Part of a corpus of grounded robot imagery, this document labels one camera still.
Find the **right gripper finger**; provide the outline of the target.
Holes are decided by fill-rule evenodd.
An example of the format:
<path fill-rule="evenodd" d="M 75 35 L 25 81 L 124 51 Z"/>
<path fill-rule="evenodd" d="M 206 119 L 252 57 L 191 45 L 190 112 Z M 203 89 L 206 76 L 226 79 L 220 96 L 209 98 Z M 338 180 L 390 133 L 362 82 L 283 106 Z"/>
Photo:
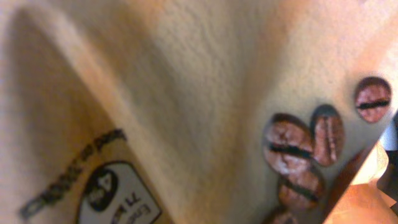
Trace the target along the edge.
<path fill-rule="evenodd" d="M 396 202 L 390 209 L 397 215 L 397 114 L 379 139 L 388 156 L 385 173 L 377 182 L 377 187 Z"/>

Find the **yellow coffee bag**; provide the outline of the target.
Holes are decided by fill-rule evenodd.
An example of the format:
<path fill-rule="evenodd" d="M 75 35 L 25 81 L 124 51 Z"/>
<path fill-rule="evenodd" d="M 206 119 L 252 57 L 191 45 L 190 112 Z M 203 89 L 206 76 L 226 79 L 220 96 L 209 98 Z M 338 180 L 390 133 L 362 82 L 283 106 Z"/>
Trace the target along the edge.
<path fill-rule="evenodd" d="M 2 1 L 2 223 L 321 223 L 397 113 L 396 1 Z"/>

